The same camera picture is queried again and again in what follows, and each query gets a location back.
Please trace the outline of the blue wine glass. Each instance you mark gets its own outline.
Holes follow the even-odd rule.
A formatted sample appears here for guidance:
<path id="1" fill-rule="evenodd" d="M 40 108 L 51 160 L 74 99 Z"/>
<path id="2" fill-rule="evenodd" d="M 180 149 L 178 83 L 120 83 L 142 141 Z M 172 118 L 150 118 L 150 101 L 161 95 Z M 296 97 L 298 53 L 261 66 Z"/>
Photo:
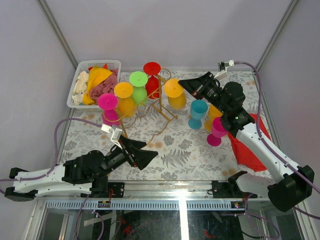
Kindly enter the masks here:
<path id="1" fill-rule="evenodd" d="M 203 100 L 194 100 L 190 105 L 191 118 L 188 120 L 188 126 L 193 130 L 198 130 L 202 127 L 202 119 L 208 111 L 208 105 Z"/>

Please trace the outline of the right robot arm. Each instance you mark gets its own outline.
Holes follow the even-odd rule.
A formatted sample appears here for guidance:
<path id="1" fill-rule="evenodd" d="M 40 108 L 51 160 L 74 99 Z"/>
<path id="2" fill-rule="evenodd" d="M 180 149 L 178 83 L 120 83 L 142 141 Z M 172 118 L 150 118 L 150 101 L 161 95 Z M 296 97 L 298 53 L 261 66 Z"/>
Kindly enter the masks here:
<path id="1" fill-rule="evenodd" d="M 276 209 L 287 212 L 312 194 L 315 173 L 308 165 L 301 167 L 287 157 L 260 131 L 258 120 L 243 108 L 245 95 L 241 84 L 230 81 L 220 86 L 211 72 L 193 79 L 179 80 L 195 99 L 206 99 L 222 113 L 223 128 L 244 144 L 267 168 L 271 178 L 241 171 L 228 179 L 233 197 L 244 193 L 268 198 Z"/>

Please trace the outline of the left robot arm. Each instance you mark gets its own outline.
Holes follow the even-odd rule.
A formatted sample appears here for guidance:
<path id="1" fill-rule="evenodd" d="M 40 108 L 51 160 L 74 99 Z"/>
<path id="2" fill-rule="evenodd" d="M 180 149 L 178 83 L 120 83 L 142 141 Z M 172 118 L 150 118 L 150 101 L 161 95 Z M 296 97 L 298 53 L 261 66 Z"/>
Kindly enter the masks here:
<path id="1" fill-rule="evenodd" d="M 157 151 L 144 150 L 146 142 L 121 136 L 107 154 L 92 150 L 87 154 L 56 165 L 52 170 L 27 171 L 18 167 L 10 170 L 13 186 L 6 188 L 4 197 L 14 202 L 28 202 L 36 197 L 80 196 L 109 198 L 108 175 L 128 163 L 143 170 L 158 156 Z"/>

